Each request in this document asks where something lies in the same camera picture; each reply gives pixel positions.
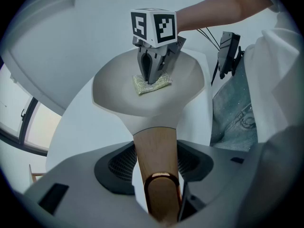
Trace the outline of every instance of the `jeans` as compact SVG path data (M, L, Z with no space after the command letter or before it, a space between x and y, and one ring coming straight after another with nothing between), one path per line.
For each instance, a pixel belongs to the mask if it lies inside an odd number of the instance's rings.
M247 152L255 143L257 127L242 58L235 75L213 98L210 146Z

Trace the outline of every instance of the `sponge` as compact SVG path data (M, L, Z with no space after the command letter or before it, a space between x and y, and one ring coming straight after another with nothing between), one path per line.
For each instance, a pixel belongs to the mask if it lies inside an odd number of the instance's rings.
M133 76L133 83L134 83L135 91L137 92L138 95L141 95L147 92L151 92L163 88L171 84L172 79L167 73L163 72L158 78L158 80L151 85L148 84L148 82L146 82L143 79L142 75Z

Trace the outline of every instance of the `wooden stick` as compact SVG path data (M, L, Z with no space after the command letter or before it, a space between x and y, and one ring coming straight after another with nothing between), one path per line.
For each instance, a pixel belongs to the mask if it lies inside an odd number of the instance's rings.
M142 181L156 173L169 173L178 181L176 130L155 127L133 136ZM165 225L177 223L180 189L170 178L159 177L149 182L146 197L149 213Z

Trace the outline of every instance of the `black wire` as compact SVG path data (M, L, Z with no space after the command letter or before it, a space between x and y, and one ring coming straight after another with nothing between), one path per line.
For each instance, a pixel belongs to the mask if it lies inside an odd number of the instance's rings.
M219 61L217 62L217 65L215 66L215 69L214 69L214 72L213 72L212 81L211 81L211 86L212 86L213 81L214 81L214 79L215 79L215 75L217 74L218 67L219 67Z
M206 39L209 40L209 41L215 46L215 48L219 51L217 45L215 45L215 44L212 42L212 40L211 40L208 36L206 36L205 34L203 34L202 32L200 32L198 29L197 29L197 31L198 31L200 34L202 34L204 37L206 37Z
M211 39L209 38L209 36L206 34L206 32L205 32L205 31L203 31L202 29L199 29L199 31L203 32L203 33L204 33L204 35L205 35L206 37L208 37L208 39L209 39L209 40L211 40Z
M210 30L208 29L208 27L206 27L206 29L209 31L210 35L212 36L212 38L214 39L214 41L218 45L218 47L211 41L211 39L209 38L209 36L202 29L197 29L197 31L199 33L201 33L203 36L205 36L216 47L216 49L219 51L220 50L220 45L218 44L217 40L215 40L214 36L212 35L212 33L210 32ZM217 74L217 71L219 69L218 67L219 67L219 61L217 61L217 65L215 66L215 69L214 69L214 72L213 72L211 86L213 84L213 81L214 81L215 76Z
M215 40L215 38L213 37L213 35L212 35L212 33L210 32L210 30L208 29L208 27L206 27L206 29L209 31L209 33L210 33L210 35L212 36L212 38Z

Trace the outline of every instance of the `copper ring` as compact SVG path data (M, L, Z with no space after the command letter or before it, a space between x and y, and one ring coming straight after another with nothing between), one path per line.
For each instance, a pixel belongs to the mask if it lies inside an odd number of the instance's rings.
M176 186L177 200L178 200L178 203L179 203L179 207L181 208L181 189L180 189L179 180L177 179L176 176L174 176L170 173L157 172L157 173L154 173L151 176L149 176L143 184L143 190L144 190L144 194L146 196L146 202L147 202L147 207L148 207L148 212L149 213L151 213L151 204L150 204L150 198L149 198L149 193L148 193L148 186L153 180L155 180L157 178L160 178L160 177L168 178L168 179L170 179L171 181L174 182L174 184Z

